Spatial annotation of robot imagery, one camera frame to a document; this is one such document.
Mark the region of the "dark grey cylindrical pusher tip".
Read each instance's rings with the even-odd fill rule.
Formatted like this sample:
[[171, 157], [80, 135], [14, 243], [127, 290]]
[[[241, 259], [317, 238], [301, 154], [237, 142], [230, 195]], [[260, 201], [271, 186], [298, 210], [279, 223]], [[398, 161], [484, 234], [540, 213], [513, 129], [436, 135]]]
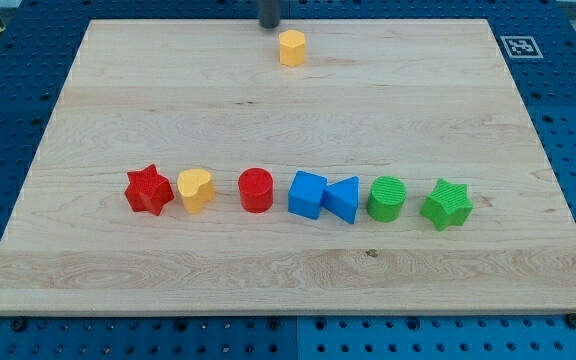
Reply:
[[259, 0], [258, 20], [259, 25], [264, 29], [276, 28], [281, 19], [280, 0]]

